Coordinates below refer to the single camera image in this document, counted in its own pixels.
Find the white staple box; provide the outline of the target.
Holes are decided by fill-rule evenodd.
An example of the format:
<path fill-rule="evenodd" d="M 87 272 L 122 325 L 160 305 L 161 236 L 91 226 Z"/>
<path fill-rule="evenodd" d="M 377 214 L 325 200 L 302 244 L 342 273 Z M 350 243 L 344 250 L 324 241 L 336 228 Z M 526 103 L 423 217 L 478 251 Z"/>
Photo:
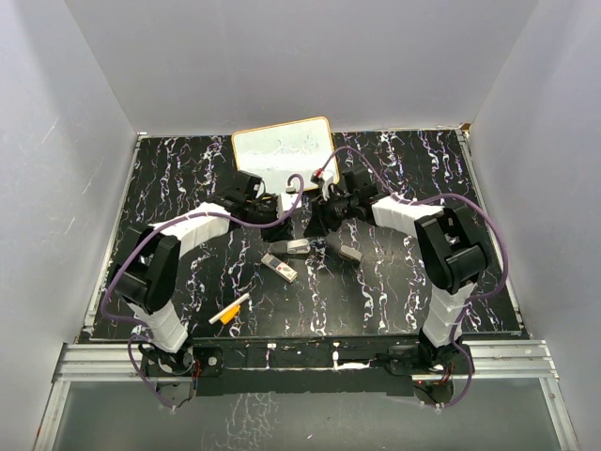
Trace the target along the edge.
<path fill-rule="evenodd" d="M 294 282 L 298 276 L 298 273 L 295 270 L 272 254 L 263 255 L 261 262 L 263 265 L 283 278 L 287 283 Z"/>

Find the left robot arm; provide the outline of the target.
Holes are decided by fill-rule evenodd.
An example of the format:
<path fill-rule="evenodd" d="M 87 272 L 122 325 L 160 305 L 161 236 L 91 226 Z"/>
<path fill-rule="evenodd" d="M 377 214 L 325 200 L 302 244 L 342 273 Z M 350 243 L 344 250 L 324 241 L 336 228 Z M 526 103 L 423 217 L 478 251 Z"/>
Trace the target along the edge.
<path fill-rule="evenodd" d="M 301 206 L 302 176 L 292 175 L 281 194 L 262 194 L 262 184 L 259 176 L 238 171 L 229 186 L 192 210 L 126 229 L 100 311 L 112 321 L 146 328 L 151 343 L 162 350 L 163 366 L 175 375 L 188 372 L 194 360 L 172 302 L 180 259 L 239 227 L 258 229 L 266 242 L 292 238 L 291 215 Z"/>

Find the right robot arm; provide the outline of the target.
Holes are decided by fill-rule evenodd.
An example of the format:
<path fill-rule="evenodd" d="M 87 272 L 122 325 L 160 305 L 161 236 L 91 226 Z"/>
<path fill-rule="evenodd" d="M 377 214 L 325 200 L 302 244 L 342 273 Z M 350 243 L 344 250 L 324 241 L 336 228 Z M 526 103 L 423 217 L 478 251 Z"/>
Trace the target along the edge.
<path fill-rule="evenodd" d="M 438 373 L 452 368 L 461 346 L 461 311 L 488 267 L 489 258 L 470 216 L 461 209 L 404 203 L 380 192 L 365 169 L 346 171 L 345 187 L 311 175 L 319 194 L 311 201 L 306 238 L 321 238 L 338 230 L 345 220 L 389 228 L 415 238 L 427 279 L 432 284 L 429 310 L 414 350 L 380 355 L 386 366 L 420 366 Z"/>

